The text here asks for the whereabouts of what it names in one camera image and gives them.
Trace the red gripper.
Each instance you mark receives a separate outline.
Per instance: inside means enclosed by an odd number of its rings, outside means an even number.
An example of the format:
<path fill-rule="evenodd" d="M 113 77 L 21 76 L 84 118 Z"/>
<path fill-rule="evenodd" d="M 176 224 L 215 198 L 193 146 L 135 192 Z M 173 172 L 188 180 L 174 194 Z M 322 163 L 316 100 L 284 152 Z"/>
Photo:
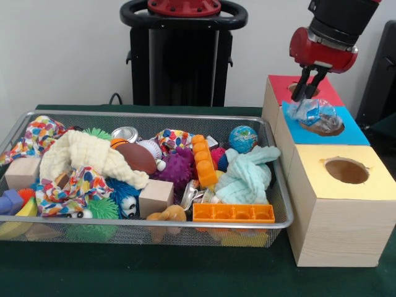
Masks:
<path fill-rule="evenodd" d="M 338 74 L 348 71 L 358 57 L 358 49 L 356 46 L 344 46 L 323 39 L 310 29 L 300 27 L 291 38 L 290 56 L 303 66 L 301 77 L 291 95 L 293 101 L 301 101 L 314 96 L 319 84 L 326 77 L 327 70 Z M 317 74 L 307 84 L 311 66 L 324 68 L 317 68 Z"/>

